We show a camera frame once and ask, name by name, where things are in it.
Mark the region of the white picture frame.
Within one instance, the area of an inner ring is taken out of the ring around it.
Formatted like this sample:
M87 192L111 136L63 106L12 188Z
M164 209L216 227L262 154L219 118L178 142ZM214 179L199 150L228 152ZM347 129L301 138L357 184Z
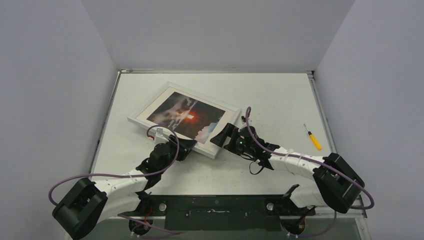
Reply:
M239 107L233 106L229 103L225 103L221 100L214 99L210 96L207 96L200 92L183 87L181 85L177 85L172 82L167 82L161 89L157 90L152 95L152 97L150 97L149 100L143 103L139 109L137 109L134 113L132 113L127 118L128 121L136 125L139 125L143 129L148 129L151 126L154 126L155 129L163 128L163 134L166 137L168 137L175 131L173 131L171 128L167 126L158 125L151 121L148 121L146 120L146 117L148 117L162 103L162 101L166 100L171 95L172 92L180 93L182 95L199 100L201 102L204 102L206 104L209 104L211 106L214 106L216 108L219 108L225 111L225 114L222 116L222 118L218 122L218 125L215 127L215 129L209 136L207 142L205 144L201 144L197 142L196 146L193 148L194 151L214 159L216 155L218 154L218 152L220 151L220 147L211 143L210 140L211 138L216 136L226 126L227 123L231 123L231 124L236 123L237 118L239 117L241 113L241 109ZM181 139L194 140L180 133L176 133L176 134Z

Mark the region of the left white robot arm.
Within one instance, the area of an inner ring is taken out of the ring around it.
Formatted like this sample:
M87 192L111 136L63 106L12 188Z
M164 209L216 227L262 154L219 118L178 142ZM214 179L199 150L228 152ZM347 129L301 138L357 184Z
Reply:
M53 218L73 240L87 236L95 226L121 213L144 215L149 201L142 196L161 179L176 161L183 161L196 140L171 135L167 141L154 146L149 157L126 174L104 174L101 180L90 175L78 176L77 182L55 205Z

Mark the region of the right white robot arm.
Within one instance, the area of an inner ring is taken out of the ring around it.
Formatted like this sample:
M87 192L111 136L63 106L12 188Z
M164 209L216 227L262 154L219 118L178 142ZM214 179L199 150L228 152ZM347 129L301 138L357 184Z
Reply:
M258 137L253 126L238 128L227 123L210 142L264 169L286 171L314 181L313 185L296 187L283 199L282 207L290 215L309 206L328 206L345 214L355 209L353 204L365 188L364 181L339 154L312 156L285 149Z

